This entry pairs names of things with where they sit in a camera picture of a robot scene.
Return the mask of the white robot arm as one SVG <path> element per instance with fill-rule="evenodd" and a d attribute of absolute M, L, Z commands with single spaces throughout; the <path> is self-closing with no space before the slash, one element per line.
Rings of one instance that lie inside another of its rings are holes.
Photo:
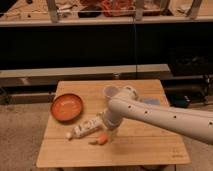
<path fill-rule="evenodd" d="M 104 95 L 107 108 L 103 121 L 110 130 L 118 128 L 127 118 L 213 145 L 213 112 L 147 104 L 139 101 L 132 86 L 121 89 L 107 86 Z"/>

